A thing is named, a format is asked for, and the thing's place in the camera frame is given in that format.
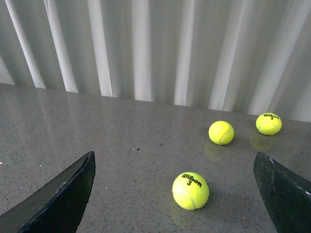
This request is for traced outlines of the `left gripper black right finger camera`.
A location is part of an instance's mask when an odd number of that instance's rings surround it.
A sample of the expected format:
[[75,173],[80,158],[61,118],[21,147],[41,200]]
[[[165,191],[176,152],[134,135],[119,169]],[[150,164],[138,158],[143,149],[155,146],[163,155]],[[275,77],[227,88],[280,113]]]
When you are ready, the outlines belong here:
[[311,183],[262,152],[253,167],[268,214],[279,233],[311,231]]

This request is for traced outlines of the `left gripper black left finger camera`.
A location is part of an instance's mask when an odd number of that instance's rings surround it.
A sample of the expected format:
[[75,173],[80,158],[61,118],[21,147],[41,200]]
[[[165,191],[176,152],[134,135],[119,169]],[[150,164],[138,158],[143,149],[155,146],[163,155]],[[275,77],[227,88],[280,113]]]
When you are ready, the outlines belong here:
[[0,217],[2,233],[74,233],[83,218],[96,172],[90,151]]

